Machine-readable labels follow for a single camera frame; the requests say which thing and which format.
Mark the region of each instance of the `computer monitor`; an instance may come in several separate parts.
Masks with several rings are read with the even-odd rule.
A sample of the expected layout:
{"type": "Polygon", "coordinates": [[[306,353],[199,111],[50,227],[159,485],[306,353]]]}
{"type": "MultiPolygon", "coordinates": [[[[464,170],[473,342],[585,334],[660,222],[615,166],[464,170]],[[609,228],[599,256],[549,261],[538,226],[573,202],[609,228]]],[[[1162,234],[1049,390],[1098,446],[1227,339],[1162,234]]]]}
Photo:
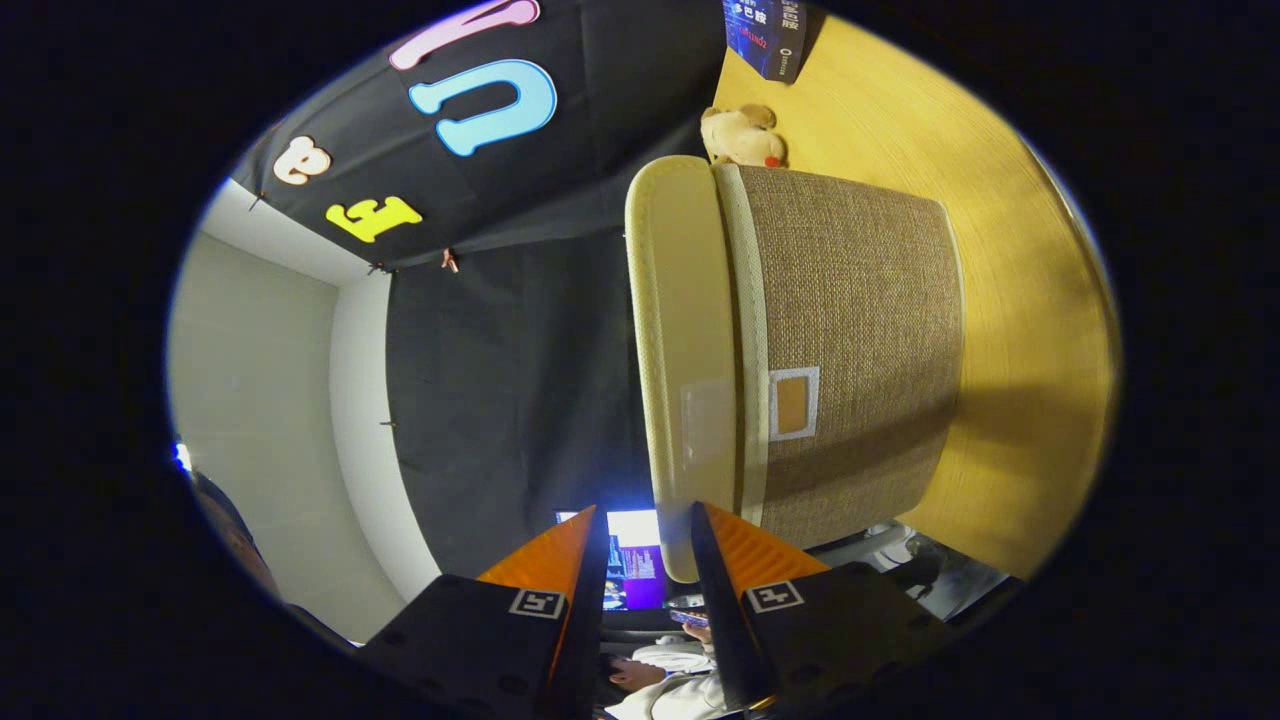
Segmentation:
{"type": "MultiPolygon", "coordinates": [[[[558,511],[563,523],[577,512],[558,511]]],[[[662,607],[667,594],[666,570],[658,543],[658,512],[608,512],[609,560],[604,574],[604,609],[608,611],[662,607]]]]}

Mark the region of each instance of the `phone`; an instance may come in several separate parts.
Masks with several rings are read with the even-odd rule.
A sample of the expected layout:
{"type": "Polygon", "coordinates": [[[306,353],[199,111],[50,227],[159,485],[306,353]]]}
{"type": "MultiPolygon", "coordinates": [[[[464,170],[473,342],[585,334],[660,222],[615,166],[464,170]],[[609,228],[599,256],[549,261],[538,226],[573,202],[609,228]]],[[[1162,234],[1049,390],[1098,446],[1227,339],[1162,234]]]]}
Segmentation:
{"type": "Polygon", "coordinates": [[[705,628],[712,624],[707,618],[699,618],[698,615],[690,615],[689,612],[681,612],[678,610],[671,611],[671,619],[677,623],[689,623],[690,625],[698,625],[699,628],[705,628]]]}

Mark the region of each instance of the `wooden table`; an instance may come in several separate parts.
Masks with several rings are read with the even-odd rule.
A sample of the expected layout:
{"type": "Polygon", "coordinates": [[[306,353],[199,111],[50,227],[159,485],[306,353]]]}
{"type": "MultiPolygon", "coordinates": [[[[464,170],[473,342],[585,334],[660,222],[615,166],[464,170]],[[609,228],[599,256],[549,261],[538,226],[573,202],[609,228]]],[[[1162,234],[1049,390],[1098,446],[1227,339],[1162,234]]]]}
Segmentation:
{"type": "Polygon", "coordinates": [[[1114,304],[1078,218],[995,111],[838,18],[791,86],[727,51],[716,106],[748,102],[777,113],[791,169],[947,208],[965,293],[960,393],[929,489],[899,519],[1028,578],[1088,496],[1119,389],[1114,304]]]}

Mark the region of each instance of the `pink letter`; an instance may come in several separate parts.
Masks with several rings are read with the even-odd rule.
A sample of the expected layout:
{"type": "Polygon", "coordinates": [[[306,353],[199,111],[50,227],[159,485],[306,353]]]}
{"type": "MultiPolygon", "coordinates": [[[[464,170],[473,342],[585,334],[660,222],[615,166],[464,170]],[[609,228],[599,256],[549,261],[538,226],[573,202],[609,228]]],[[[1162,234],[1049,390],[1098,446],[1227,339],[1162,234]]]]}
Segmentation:
{"type": "Polygon", "coordinates": [[[463,10],[456,15],[444,18],[434,26],[415,35],[412,40],[392,53],[392,67],[397,70],[407,70],[422,61],[422,58],[428,54],[444,47],[454,40],[462,40],[470,35],[504,24],[526,26],[536,20],[538,15],[541,14],[541,8],[539,8],[538,3],[534,0],[516,0],[500,12],[476,19],[476,15],[488,13],[498,5],[508,1],[509,0],[490,0],[489,3],[476,5],[470,10],[463,10]]]}

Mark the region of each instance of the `felt letter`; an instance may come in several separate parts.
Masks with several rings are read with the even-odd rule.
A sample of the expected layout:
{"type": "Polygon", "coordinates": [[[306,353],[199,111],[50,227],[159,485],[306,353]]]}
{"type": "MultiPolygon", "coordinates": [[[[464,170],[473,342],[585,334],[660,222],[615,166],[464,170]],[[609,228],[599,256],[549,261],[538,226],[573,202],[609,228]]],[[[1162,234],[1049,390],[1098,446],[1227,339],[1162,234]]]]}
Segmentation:
{"type": "Polygon", "coordinates": [[[282,182],[306,184],[311,176],[328,170],[332,163],[333,158],[303,135],[289,141],[289,147],[280,154],[271,169],[282,182]]]}
{"type": "Polygon", "coordinates": [[[435,124],[440,142],[454,155],[468,156],[488,142],[532,132],[556,113],[556,85],[547,70],[529,60],[498,60],[434,85],[420,82],[408,90],[408,99],[421,113],[431,115],[449,97],[493,82],[515,86],[516,101],[465,120],[445,119],[435,124]]]}
{"type": "Polygon", "coordinates": [[[492,0],[481,3],[470,10],[463,10],[413,36],[412,40],[401,45],[390,54],[392,67],[397,70],[407,70],[422,61],[426,55],[444,47],[445,45],[462,40],[463,37],[486,31],[503,24],[526,26],[538,19],[541,8],[534,0],[516,0],[502,10],[477,18],[508,0],[492,0]]]}
{"type": "Polygon", "coordinates": [[[394,195],[388,197],[384,204],[381,210],[375,210],[378,208],[376,200],[361,200],[352,205],[351,209],[342,205],[330,205],[324,217],[330,223],[358,237],[361,242],[372,242],[378,238],[379,233],[384,233],[396,225],[422,222],[422,215],[419,215],[417,211],[394,195]]]}

